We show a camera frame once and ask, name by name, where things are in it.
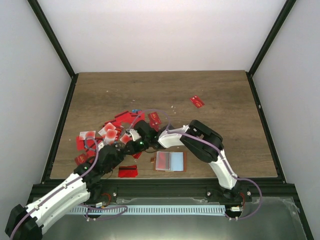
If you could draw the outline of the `red VIP card handled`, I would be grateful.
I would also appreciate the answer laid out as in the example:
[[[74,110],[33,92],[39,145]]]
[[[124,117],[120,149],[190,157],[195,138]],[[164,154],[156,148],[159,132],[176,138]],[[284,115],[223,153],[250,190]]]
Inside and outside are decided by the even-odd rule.
[[[156,111],[149,113],[147,116],[149,118],[149,121],[153,125],[160,125],[162,123],[162,121]]]

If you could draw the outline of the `red card horizontal stripe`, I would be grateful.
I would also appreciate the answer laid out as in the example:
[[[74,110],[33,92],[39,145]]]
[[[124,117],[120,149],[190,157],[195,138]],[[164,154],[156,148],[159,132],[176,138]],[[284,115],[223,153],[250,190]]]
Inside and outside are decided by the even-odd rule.
[[[120,166],[118,168],[119,178],[135,178],[138,175],[137,165]]]

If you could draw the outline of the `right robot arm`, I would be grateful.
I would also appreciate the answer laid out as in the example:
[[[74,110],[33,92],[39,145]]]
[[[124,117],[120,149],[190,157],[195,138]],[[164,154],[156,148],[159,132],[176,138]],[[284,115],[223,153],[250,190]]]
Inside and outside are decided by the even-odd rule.
[[[227,160],[222,136],[202,122],[194,119],[180,128],[168,124],[155,130],[140,120],[126,133],[131,137],[123,148],[126,155],[134,155],[149,148],[165,150],[184,146],[200,161],[210,165],[225,200],[232,202],[240,196],[241,185],[238,183],[238,175]]]

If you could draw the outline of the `lone red VIP card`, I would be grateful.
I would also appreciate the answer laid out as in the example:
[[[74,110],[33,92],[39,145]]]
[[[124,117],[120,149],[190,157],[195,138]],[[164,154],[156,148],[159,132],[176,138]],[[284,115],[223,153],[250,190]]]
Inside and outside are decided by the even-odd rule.
[[[197,109],[205,105],[205,103],[197,95],[192,96],[189,100]]]

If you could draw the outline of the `brown leather card holder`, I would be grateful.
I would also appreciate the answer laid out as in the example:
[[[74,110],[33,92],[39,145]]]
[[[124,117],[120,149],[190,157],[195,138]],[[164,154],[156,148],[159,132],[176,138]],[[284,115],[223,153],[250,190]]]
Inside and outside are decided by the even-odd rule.
[[[169,157],[169,170],[156,170],[156,155],[150,159],[150,162],[153,164],[153,169],[155,171],[161,172],[186,172],[187,171],[187,153],[186,152],[168,152]]]

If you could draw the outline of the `black frame front beam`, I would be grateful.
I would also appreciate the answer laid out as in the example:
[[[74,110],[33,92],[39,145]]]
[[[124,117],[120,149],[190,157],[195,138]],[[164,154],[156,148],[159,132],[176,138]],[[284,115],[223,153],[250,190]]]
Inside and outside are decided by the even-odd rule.
[[[296,187],[277,177],[253,178],[264,197],[296,197]],[[102,179],[95,190],[107,193],[113,202],[116,199],[133,198],[196,198],[209,202],[238,202],[240,196],[230,200],[224,197],[216,178],[177,178],[177,179]]]

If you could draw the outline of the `white card red circle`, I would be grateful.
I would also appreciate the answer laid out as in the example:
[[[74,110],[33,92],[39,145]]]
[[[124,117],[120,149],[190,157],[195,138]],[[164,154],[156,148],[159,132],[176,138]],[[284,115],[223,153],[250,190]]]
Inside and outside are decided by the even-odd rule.
[[[117,137],[118,131],[115,129],[108,129],[105,133],[104,140],[106,142],[114,141]]]

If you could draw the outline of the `red card vertical stripe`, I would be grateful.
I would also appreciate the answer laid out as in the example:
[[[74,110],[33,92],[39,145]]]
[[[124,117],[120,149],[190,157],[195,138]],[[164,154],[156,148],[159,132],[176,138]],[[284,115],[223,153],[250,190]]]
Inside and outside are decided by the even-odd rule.
[[[167,171],[170,167],[170,153],[158,151],[155,159],[155,169],[158,171]]]

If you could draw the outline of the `light blue slotted rail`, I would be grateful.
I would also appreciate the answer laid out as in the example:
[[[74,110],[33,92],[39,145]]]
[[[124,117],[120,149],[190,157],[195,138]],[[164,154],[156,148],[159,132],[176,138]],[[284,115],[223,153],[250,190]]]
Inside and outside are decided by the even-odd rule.
[[[124,212],[124,215],[199,215],[225,216],[224,205],[128,205],[116,209],[99,208],[88,214],[93,216],[113,216]]]

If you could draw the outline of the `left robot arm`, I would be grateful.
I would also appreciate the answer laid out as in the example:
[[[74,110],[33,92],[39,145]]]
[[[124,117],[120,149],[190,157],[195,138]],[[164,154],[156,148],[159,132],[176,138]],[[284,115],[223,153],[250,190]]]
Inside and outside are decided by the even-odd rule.
[[[66,213],[102,196],[101,178],[125,158],[117,145],[105,145],[93,161],[80,164],[60,185],[27,206],[18,204],[9,215],[5,233],[11,240],[41,240]]]

